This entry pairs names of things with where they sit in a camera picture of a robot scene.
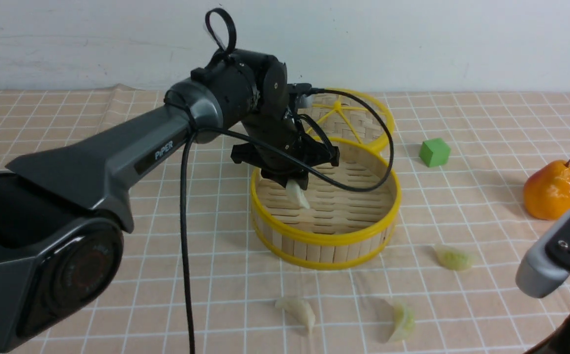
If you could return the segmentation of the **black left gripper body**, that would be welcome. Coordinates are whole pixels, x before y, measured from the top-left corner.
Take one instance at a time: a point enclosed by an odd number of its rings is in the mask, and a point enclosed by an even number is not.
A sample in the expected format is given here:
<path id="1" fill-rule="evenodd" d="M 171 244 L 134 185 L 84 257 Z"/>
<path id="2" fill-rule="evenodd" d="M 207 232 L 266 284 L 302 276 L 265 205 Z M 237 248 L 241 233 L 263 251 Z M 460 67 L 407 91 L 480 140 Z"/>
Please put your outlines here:
<path id="1" fill-rule="evenodd" d="M 339 165 L 339 148 L 327 139 L 319 143 L 305 133 L 302 123 L 293 118 L 280 119 L 252 113 L 244 107 L 231 108 L 230 123 L 238 122 L 242 123 L 250 138 L 265 146 L 252 143 L 236 144 L 230 155 L 232 161 L 235 164 L 246 163 L 260 168 L 261 177 L 282 187 L 293 181 L 302 190 L 308 188 L 308 171 L 292 162 L 291 158 L 298 159 L 310 167 L 326 163 Z"/>

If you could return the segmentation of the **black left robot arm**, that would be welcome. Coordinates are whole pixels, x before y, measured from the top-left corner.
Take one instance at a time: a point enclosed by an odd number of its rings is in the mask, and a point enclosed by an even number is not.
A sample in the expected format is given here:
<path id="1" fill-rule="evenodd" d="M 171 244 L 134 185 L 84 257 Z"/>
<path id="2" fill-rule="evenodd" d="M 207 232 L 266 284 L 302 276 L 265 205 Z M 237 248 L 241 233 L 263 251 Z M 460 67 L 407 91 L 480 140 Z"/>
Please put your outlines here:
<path id="1" fill-rule="evenodd" d="M 129 191 L 189 143 L 242 123 L 254 143 L 236 164 L 307 188 L 310 167 L 339 163 L 322 135 L 296 122 L 309 84 L 289 84 L 285 63 L 249 50 L 217 50 L 173 85 L 164 103 L 65 147 L 15 157 L 0 171 L 0 353 L 92 303 L 114 279 L 124 233 L 134 230 Z"/>

